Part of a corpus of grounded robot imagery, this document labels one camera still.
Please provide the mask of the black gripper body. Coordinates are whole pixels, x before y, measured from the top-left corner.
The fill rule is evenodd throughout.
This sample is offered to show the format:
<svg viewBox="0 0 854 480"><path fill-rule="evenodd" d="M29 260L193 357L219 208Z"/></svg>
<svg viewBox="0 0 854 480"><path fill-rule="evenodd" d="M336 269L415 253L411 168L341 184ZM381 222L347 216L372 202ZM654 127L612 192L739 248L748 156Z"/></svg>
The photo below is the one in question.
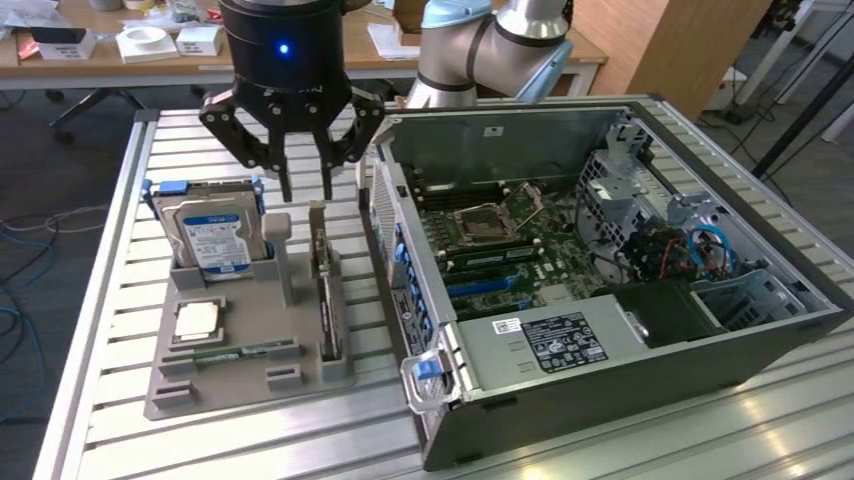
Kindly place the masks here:
<svg viewBox="0 0 854 480"><path fill-rule="evenodd" d="M236 78L269 94L240 103L257 118L280 106L288 132L327 127L351 101L339 1L221 1Z"/></svg>

